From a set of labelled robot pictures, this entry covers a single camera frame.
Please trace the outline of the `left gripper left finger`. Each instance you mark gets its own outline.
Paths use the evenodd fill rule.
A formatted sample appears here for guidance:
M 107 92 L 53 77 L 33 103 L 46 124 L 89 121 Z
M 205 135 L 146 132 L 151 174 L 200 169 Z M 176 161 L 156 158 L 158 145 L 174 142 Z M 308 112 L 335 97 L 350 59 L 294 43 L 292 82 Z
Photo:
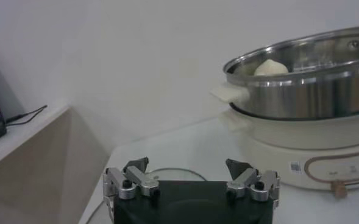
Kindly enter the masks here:
M 103 173 L 103 196 L 110 198 L 118 196 L 121 200 L 131 200 L 136 197 L 137 190 L 149 198 L 160 196 L 159 182 L 149 178 L 145 170 L 149 164 L 147 157 L 129 161 L 123 169 L 108 167 Z

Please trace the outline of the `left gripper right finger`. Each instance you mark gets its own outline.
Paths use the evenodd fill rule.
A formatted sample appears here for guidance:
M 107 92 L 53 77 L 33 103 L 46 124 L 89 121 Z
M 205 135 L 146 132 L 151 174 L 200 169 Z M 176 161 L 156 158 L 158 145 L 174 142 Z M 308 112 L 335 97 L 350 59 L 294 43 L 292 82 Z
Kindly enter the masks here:
M 226 159 L 226 166 L 232 177 L 226 184 L 226 196 L 229 202 L 250 196 L 254 201 L 280 202 L 280 177 L 274 170 L 261 173 L 249 163 Z

